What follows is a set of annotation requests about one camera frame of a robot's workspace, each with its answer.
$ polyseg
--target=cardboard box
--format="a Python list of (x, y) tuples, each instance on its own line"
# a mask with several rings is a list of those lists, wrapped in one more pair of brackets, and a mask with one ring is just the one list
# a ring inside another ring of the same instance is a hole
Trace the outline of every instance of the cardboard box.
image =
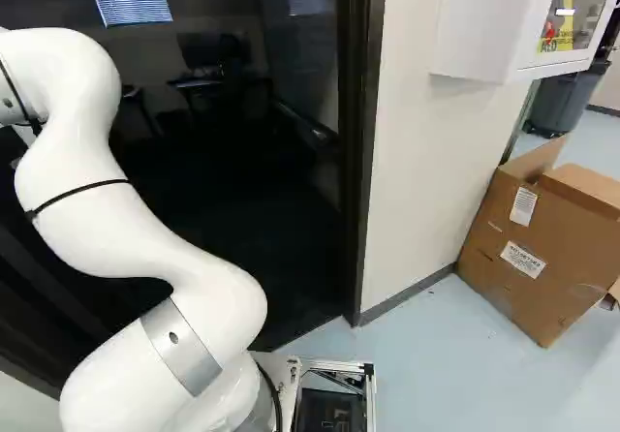
[(575, 165), (550, 170), (564, 141), (495, 171), (457, 264), (542, 347), (608, 293), (620, 295), (620, 185)]

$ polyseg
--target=door frame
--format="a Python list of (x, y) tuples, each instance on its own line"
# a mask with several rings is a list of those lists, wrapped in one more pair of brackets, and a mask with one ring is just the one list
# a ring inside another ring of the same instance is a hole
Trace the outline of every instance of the door frame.
[(344, 275), (350, 325), (359, 325), (386, 0), (338, 0), (338, 103)]

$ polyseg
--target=silver metal band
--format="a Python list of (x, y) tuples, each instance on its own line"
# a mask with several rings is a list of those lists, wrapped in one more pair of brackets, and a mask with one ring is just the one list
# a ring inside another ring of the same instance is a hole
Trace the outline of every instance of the silver metal band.
[(200, 395), (222, 372), (170, 298), (144, 314), (140, 322), (161, 359), (193, 396)]
[(272, 432), (273, 429), (269, 426), (272, 410), (271, 391), (266, 380), (261, 376), (261, 386), (254, 408), (248, 417), (234, 429), (234, 432)]

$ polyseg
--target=metal stand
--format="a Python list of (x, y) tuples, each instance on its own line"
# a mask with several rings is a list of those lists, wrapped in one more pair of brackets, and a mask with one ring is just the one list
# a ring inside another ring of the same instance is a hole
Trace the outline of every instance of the metal stand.
[(252, 353), (280, 395), (283, 431), (375, 432), (372, 363)]

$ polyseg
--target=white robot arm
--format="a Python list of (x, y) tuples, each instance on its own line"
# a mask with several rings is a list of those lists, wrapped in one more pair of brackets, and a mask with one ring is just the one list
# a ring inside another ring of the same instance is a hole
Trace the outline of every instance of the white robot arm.
[(0, 62), (0, 92), (10, 93), (0, 100), (13, 111), (0, 123), (14, 123), (15, 110), (47, 118), (15, 173), (47, 245), (84, 273), (174, 288), (74, 371), (60, 400), (66, 432), (267, 430), (272, 405), (246, 351), (264, 323), (264, 292), (167, 229), (127, 182), (108, 146), (120, 101), (112, 60), (78, 32), (29, 29), (0, 32)]

